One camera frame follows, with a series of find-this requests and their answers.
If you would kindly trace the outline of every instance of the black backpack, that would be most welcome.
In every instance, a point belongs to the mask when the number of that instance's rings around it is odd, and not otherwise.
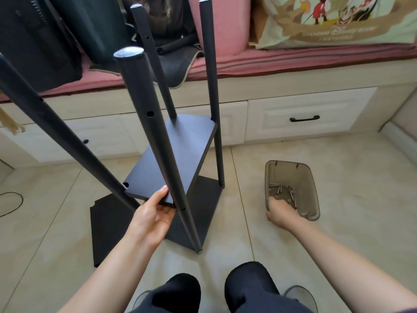
[[[49,0],[1,0],[0,52],[38,92],[82,77],[76,42]]]

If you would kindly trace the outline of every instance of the grout line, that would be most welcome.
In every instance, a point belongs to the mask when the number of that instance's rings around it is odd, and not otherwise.
[[[56,212],[56,214],[55,214],[55,216],[54,216],[54,218],[53,218],[53,220],[52,220],[51,224],[49,224],[48,229],[46,230],[46,232],[45,232],[44,236],[43,236],[43,237],[42,237],[42,239],[40,240],[39,246],[36,248],[35,252],[33,253],[32,258],[30,259],[30,261],[29,261],[29,263],[28,263],[28,266],[26,267],[26,269],[24,270],[24,272],[23,272],[22,276],[20,277],[19,282],[16,284],[16,286],[15,286],[15,288],[14,288],[14,290],[13,290],[12,294],[10,295],[9,300],[6,302],[6,305],[4,306],[4,309],[3,309],[2,313],[4,313],[4,312],[6,311],[7,306],[8,306],[8,305],[9,305],[9,303],[10,303],[10,300],[12,299],[12,297],[13,297],[14,293],[16,292],[16,289],[18,288],[18,285],[19,285],[19,284],[20,284],[20,282],[22,281],[23,276],[25,275],[26,271],[28,270],[30,263],[32,262],[32,260],[34,259],[34,257],[35,257],[35,255],[36,255],[36,253],[38,252],[38,249],[39,249],[40,245],[42,244],[43,239],[45,238],[46,234],[48,234],[48,231],[49,231],[50,227],[52,226],[52,223],[55,221],[55,218],[56,218],[56,216],[58,215],[59,211],[61,210],[62,205],[64,205],[64,202],[65,202],[65,200],[67,199],[68,195],[70,194],[71,189],[73,188],[73,186],[74,186],[75,182],[77,181],[78,177],[80,176],[81,171],[83,171],[83,168],[82,168],[82,167],[81,167],[80,172],[78,173],[77,177],[75,178],[74,182],[72,183],[72,185],[71,185],[71,187],[70,187],[70,189],[69,189],[69,191],[68,191],[67,195],[65,196],[65,199],[62,201],[62,203],[61,203],[61,205],[60,205],[60,207],[59,207],[58,211]]]
[[[232,154],[233,168],[235,169],[236,181],[237,181],[237,186],[238,186],[238,188],[239,188],[240,202],[242,203],[243,215],[245,216],[246,229],[248,230],[249,243],[251,244],[252,257],[253,257],[253,261],[255,261],[255,254],[253,253],[253,246],[252,246],[252,240],[251,240],[251,233],[249,232],[248,220],[247,220],[247,218],[246,218],[245,207],[243,206],[242,193],[241,193],[241,191],[240,191],[239,179],[237,178],[237,171],[236,171],[236,165],[235,165],[235,163],[234,163],[234,158],[233,158],[233,150],[232,150],[232,147],[230,147],[230,152],[231,152],[231,154]]]

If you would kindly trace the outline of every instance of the black metal leg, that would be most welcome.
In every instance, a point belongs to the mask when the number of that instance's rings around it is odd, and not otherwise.
[[[0,74],[0,89],[55,142],[134,212],[139,203],[125,193],[125,187],[94,156],[2,54],[0,54]]]
[[[145,48],[149,62],[154,70],[156,80],[158,81],[159,90],[161,91],[162,98],[164,99],[166,110],[168,111],[170,119],[175,120],[177,112],[175,111],[174,102],[172,101],[164,71],[162,70],[161,61],[159,60],[158,53],[156,52],[154,38],[152,37],[151,29],[149,28],[148,13],[146,13],[142,4],[132,5],[131,10],[133,17],[135,18],[139,34],[142,38],[143,47]]]
[[[218,103],[216,46],[214,42],[213,5],[211,0],[200,0],[201,29],[203,32],[204,57],[206,59],[207,83],[209,89],[211,119],[218,124],[214,135],[218,182],[224,186],[222,152],[222,131],[220,129],[220,109]]]
[[[187,235],[197,253],[202,247],[175,162],[174,153],[159,107],[145,52],[140,47],[126,47],[114,54],[129,95],[142,123],[159,169],[173,198]]]

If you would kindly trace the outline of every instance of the drawer handle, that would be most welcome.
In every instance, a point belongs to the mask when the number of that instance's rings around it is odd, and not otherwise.
[[[291,122],[304,122],[305,120],[318,120],[320,118],[320,115],[315,115],[312,118],[303,118],[301,120],[296,120],[295,118],[290,118],[289,120]]]

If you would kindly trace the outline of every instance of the black cable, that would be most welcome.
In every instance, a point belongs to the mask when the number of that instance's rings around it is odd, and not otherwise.
[[[5,192],[5,193],[2,193],[2,194],[0,194],[0,196],[2,196],[3,194],[8,194],[8,193],[14,193],[14,194],[17,194],[18,196],[20,196],[20,198],[22,199],[22,201],[21,201],[21,203],[19,204],[19,206],[17,207],[17,208],[15,208],[14,210],[12,210],[12,211],[10,211],[10,212],[7,212],[6,214],[3,214],[3,215],[0,215],[0,217],[3,217],[3,216],[5,216],[5,215],[7,215],[7,214],[10,214],[10,213],[12,213],[12,212],[14,212],[14,211],[16,211],[19,207],[21,207],[22,206],[22,204],[23,204],[23,201],[24,201],[24,198],[23,198],[23,195],[21,195],[20,193],[17,193],[17,192]]]

